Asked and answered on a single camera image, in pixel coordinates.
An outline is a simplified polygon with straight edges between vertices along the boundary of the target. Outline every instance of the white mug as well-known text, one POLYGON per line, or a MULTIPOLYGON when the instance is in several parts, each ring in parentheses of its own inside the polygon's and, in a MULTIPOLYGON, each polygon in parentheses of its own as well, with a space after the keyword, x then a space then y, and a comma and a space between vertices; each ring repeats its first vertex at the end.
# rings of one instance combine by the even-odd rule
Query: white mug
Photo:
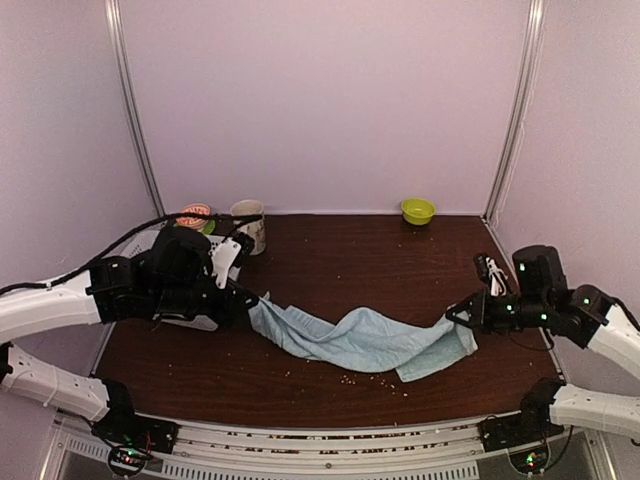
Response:
MULTIPOLYGON (((231 207, 231 215, 262 215, 260 220, 243 225, 238 231, 253 238, 255 245, 251 255, 260 255, 264 252, 267 247, 267 237, 264 231, 264 205, 257 200, 242 200, 231 207)), ((235 220, 234 223, 237 225, 241 223, 241 220, 235 220)))

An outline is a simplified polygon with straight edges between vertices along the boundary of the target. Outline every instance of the dark brown tabletop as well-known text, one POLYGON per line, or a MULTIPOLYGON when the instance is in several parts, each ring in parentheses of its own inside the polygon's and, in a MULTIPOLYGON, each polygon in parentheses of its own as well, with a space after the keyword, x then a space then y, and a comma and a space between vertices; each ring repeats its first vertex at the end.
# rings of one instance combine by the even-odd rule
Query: dark brown tabletop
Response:
MULTIPOLYGON (((337 322, 367 306, 429 327, 481 287, 473 255, 502 258, 481 220, 436 217, 411 227, 397 216, 267 218, 267 250, 240 283, 286 307, 337 322)), ((542 348, 537 331, 516 334, 542 348)), ((255 333, 248 318, 203 333, 125 322, 115 327, 97 374, 124 382, 136 408, 178 419, 263 427, 365 427, 452 420, 517 410, 548 353, 507 337, 476 335, 479 349, 450 368, 403 384, 395 371, 355 373, 295 358, 255 333)))

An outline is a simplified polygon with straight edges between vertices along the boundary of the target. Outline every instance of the light blue cloth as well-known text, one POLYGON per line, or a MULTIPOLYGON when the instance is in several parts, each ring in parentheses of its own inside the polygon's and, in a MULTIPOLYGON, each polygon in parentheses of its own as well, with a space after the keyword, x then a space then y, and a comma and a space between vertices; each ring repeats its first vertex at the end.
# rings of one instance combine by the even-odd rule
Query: light blue cloth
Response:
POLYGON ((395 368, 403 382, 411 382, 478 349, 470 329, 444 317, 431 328, 419 328, 357 308, 333 325, 295 307, 283 310, 268 298, 249 310, 256 332, 296 357, 348 370, 377 373, 395 368))

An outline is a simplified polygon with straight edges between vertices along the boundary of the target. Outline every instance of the green bowl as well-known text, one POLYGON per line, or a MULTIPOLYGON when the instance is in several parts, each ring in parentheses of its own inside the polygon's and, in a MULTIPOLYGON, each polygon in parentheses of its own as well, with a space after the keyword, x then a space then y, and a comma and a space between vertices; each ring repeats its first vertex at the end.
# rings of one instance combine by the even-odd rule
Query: green bowl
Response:
POLYGON ((436 207, 421 198, 409 198, 402 202, 402 216, 411 225, 426 225, 436 214, 436 207))

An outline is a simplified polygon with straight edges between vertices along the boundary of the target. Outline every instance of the table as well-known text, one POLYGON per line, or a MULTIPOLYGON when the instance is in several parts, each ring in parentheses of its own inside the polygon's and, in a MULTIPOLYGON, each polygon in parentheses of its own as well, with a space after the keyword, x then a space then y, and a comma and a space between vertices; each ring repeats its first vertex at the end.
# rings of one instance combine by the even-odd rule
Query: table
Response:
MULTIPOLYGON (((269 216, 266 229, 267 251, 252 257, 240 282, 334 323, 368 306, 429 327, 481 287, 474 254, 504 265, 477 217, 412 227, 399 216, 269 216)), ((476 336, 473 355, 403 384, 395 371, 356 374, 295 358, 253 332, 248 318, 211 333, 149 329, 118 324, 97 375, 124 382, 140 412, 185 420, 310 428, 428 423, 517 410, 536 380, 557 376, 549 353, 498 335, 476 336)), ((544 347, 538 331, 515 338, 544 347)))

